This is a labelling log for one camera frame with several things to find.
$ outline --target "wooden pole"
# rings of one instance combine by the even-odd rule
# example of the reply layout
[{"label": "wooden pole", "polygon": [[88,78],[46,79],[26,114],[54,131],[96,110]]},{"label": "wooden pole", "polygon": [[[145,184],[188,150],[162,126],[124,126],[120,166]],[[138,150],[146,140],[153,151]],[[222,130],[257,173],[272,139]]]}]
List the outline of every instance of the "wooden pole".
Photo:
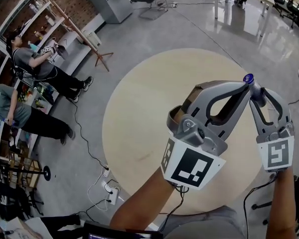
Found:
[{"label": "wooden pole", "polygon": [[110,71],[108,66],[106,65],[106,63],[103,60],[103,56],[106,55],[113,55],[113,52],[110,53],[106,53],[106,54],[100,54],[98,52],[98,50],[93,46],[93,44],[89,41],[88,38],[86,38],[86,36],[81,32],[81,30],[75,25],[75,23],[70,19],[70,17],[68,15],[66,15],[64,13],[64,11],[60,8],[60,6],[54,1],[54,0],[50,0],[51,3],[54,5],[54,7],[61,13],[61,15],[69,21],[69,23],[71,24],[71,26],[73,27],[74,31],[78,33],[78,35],[87,43],[87,45],[93,50],[93,52],[97,55],[97,61],[95,66],[97,66],[98,61],[100,60],[103,65],[105,66],[106,70],[108,70],[108,72]]}]

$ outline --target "water bottle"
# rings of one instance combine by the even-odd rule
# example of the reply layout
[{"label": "water bottle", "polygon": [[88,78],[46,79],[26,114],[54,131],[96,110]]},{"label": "water bottle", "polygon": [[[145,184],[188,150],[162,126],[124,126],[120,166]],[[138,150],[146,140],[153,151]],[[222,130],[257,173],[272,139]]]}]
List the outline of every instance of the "water bottle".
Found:
[{"label": "water bottle", "polygon": [[264,107],[267,103],[267,99],[264,94],[264,91],[262,90],[260,85],[255,81],[254,75],[247,74],[244,77],[243,81],[249,85],[249,89],[251,92],[251,99],[256,101],[259,107]]}]

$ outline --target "round wooden table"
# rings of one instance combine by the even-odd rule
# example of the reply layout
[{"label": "round wooden table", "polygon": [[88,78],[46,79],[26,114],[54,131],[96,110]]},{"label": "round wooden table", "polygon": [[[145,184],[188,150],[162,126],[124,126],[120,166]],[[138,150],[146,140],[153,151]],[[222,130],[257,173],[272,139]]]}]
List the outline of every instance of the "round wooden table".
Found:
[{"label": "round wooden table", "polygon": [[[245,75],[228,58],[201,49],[163,52],[132,69],[114,90],[103,120],[105,157],[122,188],[132,195],[157,170],[168,139],[167,114],[183,103],[196,84],[213,80],[242,81]],[[217,114],[216,110],[223,104],[218,101],[212,114]],[[226,140],[228,149],[221,155],[226,164],[202,190],[186,193],[183,205],[175,214],[210,211],[235,200],[262,167],[256,136],[247,105]],[[162,212],[170,212],[180,200],[175,191]]]}]

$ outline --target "gray floor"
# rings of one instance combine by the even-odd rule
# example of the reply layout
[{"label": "gray floor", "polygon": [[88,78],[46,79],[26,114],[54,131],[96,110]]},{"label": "gray floor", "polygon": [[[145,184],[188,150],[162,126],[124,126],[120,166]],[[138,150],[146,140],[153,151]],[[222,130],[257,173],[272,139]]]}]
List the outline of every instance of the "gray floor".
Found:
[{"label": "gray floor", "polygon": [[[168,0],[179,3],[213,2],[213,0]],[[262,5],[257,0],[248,0],[244,9],[238,9],[231,0],[220,0],[219,20],[214,19],[213,4],[184,5],[170,9],[155,21],[141,19],[134,13],[119,25],[106,25],[99,33],[103,44],[102,52],[114,52],[107,59],[110,72],[103,66],[94,67],[96,57],[88,56],[77,70],[77,77],[94,77],[90,90],[83,93],[78,103],[77,118],[83,127],[83,135],[90,142],[91,153],[106,163],[102,147],[102,120],[107,102],[118,82],[137,64],[163,51],[178,48],[200,48],[215,51],[234,59],[246,71],[254,73],[258,82],[284,97],[288,102],[299,98],[299,29],[290,28],[291,22],[284,21],[273,10],[264,38],[259,37],[259,26],[263,24],[260,16]],[[146,6],[138,3],[135,8]],[[59,141],[41,138],[36,147],[43,165],[52,171],[49,182],[40,179],[39,194],[45,202],[43,212],[46,216],[68,215],[85,210],[91,206],[87,189],[100,174],[101,167],[87,153],[86,142],[79,135],[79,126],[74,121],[75,107],[65,98],[60,98],[52,115],[69,123],[76,131],[74,141],[68,140],[62,147]],[[294,171],[299,175],[299,102],[291,105],[296,127]],[[269,175],[261,171],[252,186],[268,180]],[[106,192],[100,182],[92,188],[90,196],[94,202],[102,200]],[[240,222],[245,228],[243,198],[250,190],[246,189],[230,206],[239,213]],[[262,220],[269,208],[251,211],[253,203],[270,200],[272,187],[261,189],[247,201],[251,238],[264,238],[265,227]],[[120,197],[128,195],[122,190]],[[115,207],[107,212],[93,208],[89,214],[95,220],[107,224]]]}]

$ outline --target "blue bottle cap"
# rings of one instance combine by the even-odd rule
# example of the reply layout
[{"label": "blue bottle cap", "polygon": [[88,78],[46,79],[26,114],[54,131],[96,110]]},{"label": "blue bottle cap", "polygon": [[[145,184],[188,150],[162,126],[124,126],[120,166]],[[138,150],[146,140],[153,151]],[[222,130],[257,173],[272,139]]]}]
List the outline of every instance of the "blue bottle cap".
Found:
[{"label": "blue bottle cap", "polygon": [[248,84],[253,83],[253,81],[254,81],[254,75],[253,74],[247,74],[244,77],[243,81],[246,82],[246,83],[248,83]]}]

